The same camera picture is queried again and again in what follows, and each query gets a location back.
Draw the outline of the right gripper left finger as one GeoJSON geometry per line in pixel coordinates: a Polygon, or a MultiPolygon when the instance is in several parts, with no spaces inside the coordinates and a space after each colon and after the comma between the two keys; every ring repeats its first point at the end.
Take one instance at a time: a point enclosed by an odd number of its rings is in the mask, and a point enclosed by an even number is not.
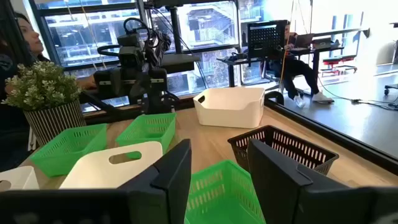
{"type": "Polygon", "coordinates": [[[2,192],[1,223],[183,223],[191,171],[189,139],[92,152],[56,190],[2,192]]]}

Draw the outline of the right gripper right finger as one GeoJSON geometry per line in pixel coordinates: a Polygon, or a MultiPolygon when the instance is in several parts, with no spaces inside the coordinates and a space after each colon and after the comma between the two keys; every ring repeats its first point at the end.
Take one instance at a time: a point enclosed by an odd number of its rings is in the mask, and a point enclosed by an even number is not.
{"type": "Polygon", "coordinates": [[[348,187],[257,139],[248,164],[266,223],[397,223],[395,187],[348,187]]]}

